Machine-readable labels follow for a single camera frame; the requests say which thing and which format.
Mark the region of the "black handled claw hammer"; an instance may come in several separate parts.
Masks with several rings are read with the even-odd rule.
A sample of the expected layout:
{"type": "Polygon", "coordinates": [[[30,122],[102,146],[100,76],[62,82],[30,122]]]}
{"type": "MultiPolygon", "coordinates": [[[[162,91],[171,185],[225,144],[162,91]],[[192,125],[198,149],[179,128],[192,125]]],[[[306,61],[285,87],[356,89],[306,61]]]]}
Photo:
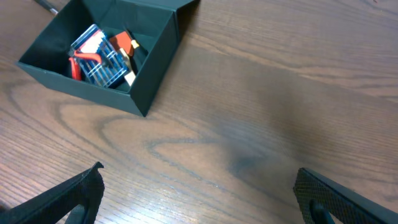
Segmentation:
{"type": "Polygon", "coordinates": [[[51,4],[50,2],[48,2],[47,0],[34,0],[37,4],[39,4],[40,6],[42,6],[44,9],[48,10],[49,12],[51,12],[54,15],[58,14],[58,10],[55,8],[55,6],[53,4],[51,4]]]}

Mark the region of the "black gift box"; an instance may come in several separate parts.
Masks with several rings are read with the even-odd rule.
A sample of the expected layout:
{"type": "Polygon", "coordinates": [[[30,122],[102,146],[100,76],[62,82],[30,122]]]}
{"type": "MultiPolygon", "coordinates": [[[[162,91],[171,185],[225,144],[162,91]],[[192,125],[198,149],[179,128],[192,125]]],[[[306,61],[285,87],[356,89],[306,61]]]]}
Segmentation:
{"type": "Polygon", "coordinates": [[[19,59],[18,66],[49,89],[145,116],[181,41],[181,11],[196,1],[71,0],[19,59]],[[108,40],[129,30],[148,51],[131,86],[104,88],[72,78],[71,44],[96,24],[108,40]]]}

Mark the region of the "blue precision screwdriver set case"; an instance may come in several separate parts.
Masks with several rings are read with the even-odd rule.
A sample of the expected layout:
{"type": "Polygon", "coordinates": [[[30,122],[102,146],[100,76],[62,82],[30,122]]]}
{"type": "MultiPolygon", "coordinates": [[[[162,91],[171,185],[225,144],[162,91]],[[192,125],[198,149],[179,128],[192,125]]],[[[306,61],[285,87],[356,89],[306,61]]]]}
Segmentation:
{"type": "Polygon", "coordinates": [[[99,54],[103,59],[101,65],[94,60],[77,60],[81,69],[81,80],[93,85],[113,88],[119,85],[129,71],[123,56],[115,50],[106,34],[96,24],[89,26],[71,44],[70,50],[99,54]]]}

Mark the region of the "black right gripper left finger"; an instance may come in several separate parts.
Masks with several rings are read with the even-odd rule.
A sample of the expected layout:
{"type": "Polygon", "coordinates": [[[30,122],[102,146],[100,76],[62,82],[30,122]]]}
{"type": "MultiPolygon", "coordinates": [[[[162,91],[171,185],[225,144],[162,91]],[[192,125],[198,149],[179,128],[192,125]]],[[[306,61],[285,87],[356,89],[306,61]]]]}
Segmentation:
{"type": "Polygon", "coordinates": [[[1,213],[1,223],[94,223],[104,194],[96,162],[91,168],[1,213]]]}

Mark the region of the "red handled cutting pliers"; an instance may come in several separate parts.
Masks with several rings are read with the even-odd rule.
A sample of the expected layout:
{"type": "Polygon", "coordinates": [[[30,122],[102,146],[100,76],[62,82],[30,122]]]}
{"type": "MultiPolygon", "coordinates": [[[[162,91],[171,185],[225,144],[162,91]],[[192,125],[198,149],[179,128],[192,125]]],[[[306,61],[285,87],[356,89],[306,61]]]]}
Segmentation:
{"type": "Polygon", "coordinates": [[[82,53],[76,50],[70,50],[69,51],[69,62],[70,62],[70,69],[72,72],[72,78],[74,80],[81,81],[81,69],[78,64],[78,59],[84,59],[84,60],[94,60],[98,64],[103,63],[103,59],[99,54],[94,54],[94,53],[82,53]]]}

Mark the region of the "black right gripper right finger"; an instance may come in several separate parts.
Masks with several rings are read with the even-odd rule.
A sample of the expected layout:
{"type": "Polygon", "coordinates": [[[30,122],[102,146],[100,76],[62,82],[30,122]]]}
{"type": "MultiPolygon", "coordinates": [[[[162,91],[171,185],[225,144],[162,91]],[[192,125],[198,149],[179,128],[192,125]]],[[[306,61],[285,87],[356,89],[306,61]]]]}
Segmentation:
{"type": "Polygon", "coordinates": [[[397,223],[396,212],[309,168],[298,170],[293,191],[305,223],[397,223]]]}

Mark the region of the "black handled screwdriver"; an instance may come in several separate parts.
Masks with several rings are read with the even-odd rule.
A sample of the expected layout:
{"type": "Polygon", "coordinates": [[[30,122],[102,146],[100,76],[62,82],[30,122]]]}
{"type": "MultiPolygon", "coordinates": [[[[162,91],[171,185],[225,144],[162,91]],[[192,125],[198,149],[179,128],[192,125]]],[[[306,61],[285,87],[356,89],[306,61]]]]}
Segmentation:
{"type": "Polygon", "coordinates": [[[133,36],[132,32],[129,30],[126,32],[131,38],[132,49],[134,50],[130,59],[131,66],[135,74],[138,74],[147,58],[148,51],[138,42],[138,40],[133,36]]]}

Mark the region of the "orange scraper wooden handle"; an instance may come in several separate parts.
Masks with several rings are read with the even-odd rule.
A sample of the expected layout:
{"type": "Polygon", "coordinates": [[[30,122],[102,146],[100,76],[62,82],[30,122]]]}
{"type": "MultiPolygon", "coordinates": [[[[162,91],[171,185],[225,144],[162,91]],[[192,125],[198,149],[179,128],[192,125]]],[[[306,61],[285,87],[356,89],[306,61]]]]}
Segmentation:
{"type": "Polygon", "coordinates": [[[121,32],[109,39],[111,45],[115,50],[123,56],[125,64],[129,71],[125,74],[124,79],[129,86],[131,86],[136,78],[136,74],[132,69],[131,59],[134,56],[134,51],[140,47],[138,42],[133,39],[127,31],[121,32]]]}

